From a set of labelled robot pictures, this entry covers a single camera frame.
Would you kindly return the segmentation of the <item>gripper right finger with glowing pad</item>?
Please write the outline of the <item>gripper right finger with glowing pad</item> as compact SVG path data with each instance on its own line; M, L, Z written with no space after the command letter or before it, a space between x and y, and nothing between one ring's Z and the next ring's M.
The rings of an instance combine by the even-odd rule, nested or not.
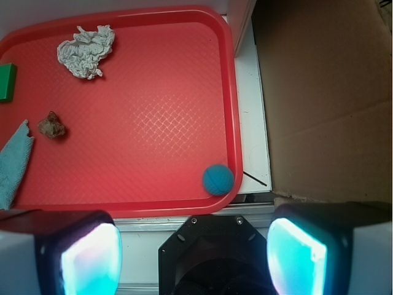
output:
M280 205L267 261L278 294L392 294L392 205Z

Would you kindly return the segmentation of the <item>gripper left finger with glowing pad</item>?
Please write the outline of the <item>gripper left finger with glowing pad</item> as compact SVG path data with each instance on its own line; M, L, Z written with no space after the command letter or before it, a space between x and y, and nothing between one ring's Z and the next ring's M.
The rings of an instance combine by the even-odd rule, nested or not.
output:
M1 210L1 294L115 294L121 267L105 211Z

